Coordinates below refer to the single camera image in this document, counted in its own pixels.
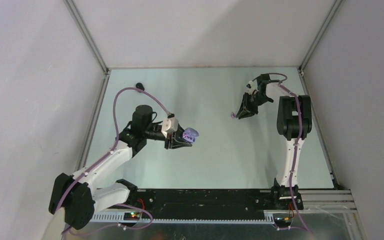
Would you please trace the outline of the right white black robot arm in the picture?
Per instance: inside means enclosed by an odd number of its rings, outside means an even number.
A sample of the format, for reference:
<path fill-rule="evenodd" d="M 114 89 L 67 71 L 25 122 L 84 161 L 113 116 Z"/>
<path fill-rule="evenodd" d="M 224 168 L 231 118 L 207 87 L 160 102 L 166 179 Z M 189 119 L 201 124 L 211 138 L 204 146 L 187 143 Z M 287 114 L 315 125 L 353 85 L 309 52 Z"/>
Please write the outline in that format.
<path fill-rule="evenodd" d="M 288 89 L 288 79 L 271 79 L 272 73 L 263 73 L 250 80 L 242 96 L 237 113 L 232 118 L 244 119 L 257 115 L 259 107 L 278 100 L 276 129 L 284 137 L 284 165 L 278 171 L 271 188 L 271 204 L 284 209 L 298 198 L 298 169 L 303 144 L 312 131 L 312 104 L 309 95 L 298 95 Z"/>

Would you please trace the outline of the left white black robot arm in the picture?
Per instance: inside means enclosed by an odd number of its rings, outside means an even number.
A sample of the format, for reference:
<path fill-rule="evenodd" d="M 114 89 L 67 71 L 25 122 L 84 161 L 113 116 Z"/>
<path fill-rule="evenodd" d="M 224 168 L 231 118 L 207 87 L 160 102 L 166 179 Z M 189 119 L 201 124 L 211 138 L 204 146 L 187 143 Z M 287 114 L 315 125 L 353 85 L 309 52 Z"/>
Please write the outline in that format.
<path fill-rule="evenodd" d="M 173 114 L 162 121 L 154 122 L 154 111 L 149 105 L 139 105 L 132 114 L 132 120 L 119 133 L 115 147 L 101 159 L 70 175 L 61 173 L 54 181 L 48 211 L 54 215 L 64 209 L 64 222 L 76 230 L 85 227 L 93 215 L 122 204 L 133 208 L 138 194 L 126 181 L 99 188 L 100 182 L 121 165 L 135 157 L 148 140 L 164 142 L 165 149 L 191 147 L 199 133 L 191 128 L 182 128 Z"/>

